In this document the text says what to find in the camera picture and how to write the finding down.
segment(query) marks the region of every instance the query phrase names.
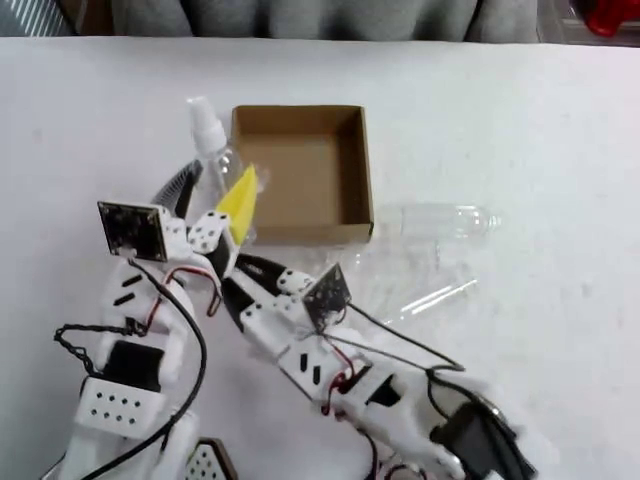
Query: red object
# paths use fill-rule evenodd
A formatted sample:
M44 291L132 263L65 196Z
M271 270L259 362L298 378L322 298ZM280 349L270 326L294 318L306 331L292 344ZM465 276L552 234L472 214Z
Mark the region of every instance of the red object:
M589 29L603 37L613 37L620 24L640 17L640 0L598 0L587 18Z

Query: cardboard box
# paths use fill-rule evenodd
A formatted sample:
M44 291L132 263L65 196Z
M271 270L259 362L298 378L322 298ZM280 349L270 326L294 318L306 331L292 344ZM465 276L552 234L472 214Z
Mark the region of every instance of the cardboard box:
M258 198L258 243L367 242L373 231L362 107L239 106L233 142L268 171Z

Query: gray fabric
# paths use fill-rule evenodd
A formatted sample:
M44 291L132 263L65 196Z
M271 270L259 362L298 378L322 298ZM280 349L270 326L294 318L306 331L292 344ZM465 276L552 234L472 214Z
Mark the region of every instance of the gray fabric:
M112 0L147 36L536 42L537 0Z

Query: clear plastic tube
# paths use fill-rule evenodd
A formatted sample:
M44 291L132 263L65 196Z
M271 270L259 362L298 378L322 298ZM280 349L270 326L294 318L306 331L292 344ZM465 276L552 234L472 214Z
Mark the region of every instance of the clear plastic tube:
M376 210L374 235L430 240L481 238L501 220L483 207L444 203L389 205Z

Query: black plastic part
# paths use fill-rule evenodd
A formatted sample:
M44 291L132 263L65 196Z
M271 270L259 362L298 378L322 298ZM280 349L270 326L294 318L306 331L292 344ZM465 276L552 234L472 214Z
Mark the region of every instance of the black plastic part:
M159 348L119 340L111 350L102 379L159 392L158 372L163 356Z
M302 373L307 371L307 366L309 365L309 355L303 353L300 355L300 371Z
M497 421L485 408L467 402L431 433L431 440L460 459L467 480L483 480L492 471L508 480L534 478L535 469L528 462L521 462L514 452L515 435L506 426L498 426ZM508 442L514 443L513 449Z
M266 258L241 253L236 260L236 268L247 275L273 296L282 293L278 287L278 278L287 269L284 265Z
M339 264L331 267L302 299L316 330L323 331L327 317L347 308L351 292Z
M98 202L102 227L112 255L135 249L136 258L167 261L157 208Z
M320 366L318 365L313 367L313 384L314 385L320 384Z
M135 276L125 280L124 282L122 282L122 286L124 288L130 287L131 285L134 285L134 284L138 283L140 280L142 280L142 275L135 275Z
M193 187L200 179L202 170L200 160L194 160L185 165L160 189L151 203L168 208L175 217L185 218Z
M206 257L211 262L218 278L222 278L231 259L231 249L224 235L220 235L218 246L213 252L207 254Z
M119 307L123 303L127 303L129 300L133 300L134 298L136 298L136 294L135 293L133 293L133 292L127 293L126 295L123 295L120 298L116 298L113 301L113 306L114 307Z
M222 281L222 299L227 310L229 310L231 319L240 331L244 332L244 325L240 320L240 313L254 303L253 298L251 298L235 280L225 278Z
M396 392L391 386L391 379L393 375L389 375L389 377L384 381L380 387L373 392L373 395L369 397L369 399L365 402L365 405L369 405L370 403L377 403L379 405L385 407L392 407L396 403L400 401L400 395Z

